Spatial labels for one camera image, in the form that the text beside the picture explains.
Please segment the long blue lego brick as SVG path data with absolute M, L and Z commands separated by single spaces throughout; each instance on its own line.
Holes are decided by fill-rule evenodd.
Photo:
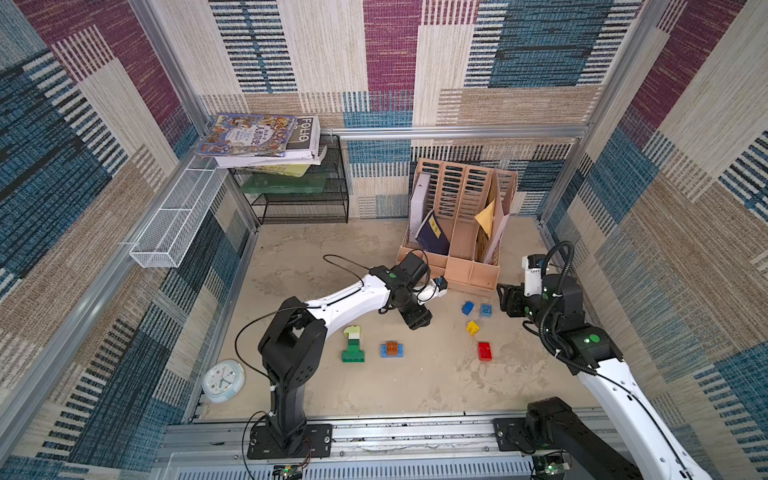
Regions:
M 401 343 L 398 342 L 401 345 L 401 347 L 400 347 L 400 356 L 399 357 L 388 357 L 386 355 L 386 352 L 385 352 L 385 345 L 386 345 L 386 343 L 383 343 L 383 344 L 380 345 L 380 356 L 382 358 L 401 358 L 401 357 L 404 356 L 404 346 Z

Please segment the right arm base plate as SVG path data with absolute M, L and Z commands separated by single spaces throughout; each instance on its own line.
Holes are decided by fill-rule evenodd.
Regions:
M 536 452 L 536 446 L 530 441 L 524 417 L 494 418 L 492 425 L 501 452 L 520 452 L 526 455 Z

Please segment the lime green lego brick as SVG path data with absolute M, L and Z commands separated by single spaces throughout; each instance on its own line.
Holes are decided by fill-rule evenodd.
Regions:
M 348 340 L 360 340 L 361 337 L 361 329 L 357 325 L 346 327 L 343 333 Z

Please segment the long green lego brick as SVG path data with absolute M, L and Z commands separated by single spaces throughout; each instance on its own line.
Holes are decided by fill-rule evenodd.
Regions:
M 365 352 L 352 350 L 343 351 L 341 359 L 344 363 L 363 363 L 365 361 Z

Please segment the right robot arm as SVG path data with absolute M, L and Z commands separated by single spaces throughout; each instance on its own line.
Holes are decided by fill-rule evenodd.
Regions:
M 500 308 L 535 328 L 545 351 L 598 401 L 629 454 L 623 456 L 559 398 L 528 405 L 522 428 L 533 448 L 560 448 L 596 479 L 707 479 L 637 384 L 608 333 L 588 323 L 583 289 L 564 274 L 496 288 Z

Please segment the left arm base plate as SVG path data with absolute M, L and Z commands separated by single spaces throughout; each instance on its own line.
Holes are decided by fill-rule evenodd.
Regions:
M 331 424 L 307 424 L 288 436 L 281 436 L 270 425 L 257 425 L 246 435 L 248 460 L 315 459 L 331 454 Z

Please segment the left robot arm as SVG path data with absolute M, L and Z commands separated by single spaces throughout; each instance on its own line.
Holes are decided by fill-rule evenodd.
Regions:
M 326 339 L 371 313 L 399 312 L 406 326 L 430 324 L 427 303 L 447 292 L 448 281 L 433 277 L 424 252 L 410 252 L 400 263 L 375 266 L 350 287 L 320 299 L 286 299 L 258 344 L 270 381 L 270 410 L 264 426 L 277 452 L 296 457 L 319 455 L 304 412 L 305 384 L 316 373 Z

